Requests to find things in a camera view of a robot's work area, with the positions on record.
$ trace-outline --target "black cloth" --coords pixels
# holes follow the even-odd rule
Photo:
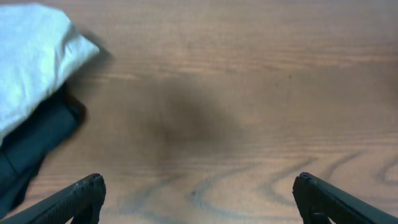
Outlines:
[[[0,147],[0,218],[20,205],[44,157],[81,123],[77,105],[65,102],[62,88],[7,135]]]

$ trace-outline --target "dark object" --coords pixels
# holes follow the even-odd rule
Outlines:
[[[82,105],[71,100],[63,86],[17,129],[0,147],[0,218],[20,205],[28,184],[44,157],[69,138],[84,118]]]
[[[72,217],[71,224],[98,223],[105,194],[103,177],[91,174],[0,224],[66,223]]]
[[[398,218],[309,174],[301,173],[293,185],[293,195],[304,224],[398,223]]]

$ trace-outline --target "white cloth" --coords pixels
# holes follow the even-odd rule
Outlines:
[[[0,145],[99,49],[40,4],[0,6]]]

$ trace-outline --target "brown wood tabletop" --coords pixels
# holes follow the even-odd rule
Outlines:
[[[39,2],[108,53],[17,211],[97,172],[100,223],[302,223],[306,171],[398,216],[398,1]]]

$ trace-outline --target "cloth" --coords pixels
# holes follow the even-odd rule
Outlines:
[[[22,203],[44,157],[76,130],[82,117],[80,106],[66,103],[61,89],[4,138],[0,147],[0,218]]]
[[[98,52],[62,11],[40,4],[0,6],[0,146]]]

